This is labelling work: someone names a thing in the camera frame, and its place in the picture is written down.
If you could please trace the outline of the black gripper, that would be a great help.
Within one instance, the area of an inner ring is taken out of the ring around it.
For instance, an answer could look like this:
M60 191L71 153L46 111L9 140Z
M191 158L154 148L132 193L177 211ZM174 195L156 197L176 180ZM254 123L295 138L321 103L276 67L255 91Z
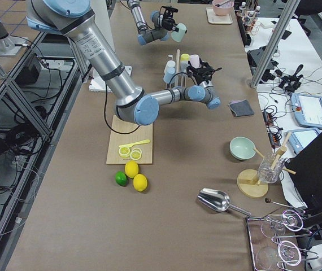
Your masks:
M178 11L177 8L172 6L162 6L159 10L159 25L168 31L175 31L177 29L177 24L173 18L173 14L178 13Z
M191 64L187 66L186 73L189 78L192 78L197 84L204 81L211 81L215 72L222 70L222 67L214 69L207 62L200 61L200 67L194 68Z

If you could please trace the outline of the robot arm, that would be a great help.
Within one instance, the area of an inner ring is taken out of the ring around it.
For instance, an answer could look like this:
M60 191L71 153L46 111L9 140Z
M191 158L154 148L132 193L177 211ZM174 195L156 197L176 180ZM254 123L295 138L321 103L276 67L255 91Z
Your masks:
M61 34L75 43L115 94L115 114L120 120L149 125L158 117L160 106L180 100L201 102L210 110L220 106L211 82L215 69L206 62L188 66L187 74L197 81L196 85L147 94L133 82L99 30L90 1L27 1L26 18L32 29Z
M151 27L143 16L140 1L127 1L127 6L136 24L137 39L141 46L156 40L166 41L169 39L170 34L179 32L179 28L173 18L173 14L178 13L178 8L162 6L158 11L154 11L150 15L150 19L154 24Z

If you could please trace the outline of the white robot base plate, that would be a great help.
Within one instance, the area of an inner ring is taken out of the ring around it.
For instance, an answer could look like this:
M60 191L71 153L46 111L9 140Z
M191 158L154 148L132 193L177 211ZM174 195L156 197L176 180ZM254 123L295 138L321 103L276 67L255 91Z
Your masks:
M132 66L126 65L125 70L127 73L131 76L132 74ZM93 68L92 70L92 79L89 85L89 91L94 91L94 92L105 92L106 91L106 84L98 74L98 72ZM108 86L107 91L109 93L112 93L111 88Z

